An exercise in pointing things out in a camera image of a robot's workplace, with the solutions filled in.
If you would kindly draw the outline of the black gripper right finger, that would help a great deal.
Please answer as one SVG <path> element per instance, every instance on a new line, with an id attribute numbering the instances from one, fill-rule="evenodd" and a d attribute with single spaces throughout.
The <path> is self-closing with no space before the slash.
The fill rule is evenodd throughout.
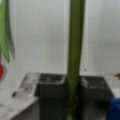
<path id="1" fill-rule="evenodd" d="M 113 95 L 103 77 L 82 77 L 79 95 L 81 120 L 106 120 Z"/>

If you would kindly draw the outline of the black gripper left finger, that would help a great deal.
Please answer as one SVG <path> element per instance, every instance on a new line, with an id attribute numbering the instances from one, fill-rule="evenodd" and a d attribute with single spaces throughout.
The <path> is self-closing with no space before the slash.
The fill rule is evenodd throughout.
<path id="1" fill-rule="evenodd" d="M 64 120 L 66 112 L 66 76 L 42 73 L 38 83 L 40 120 Z"/>

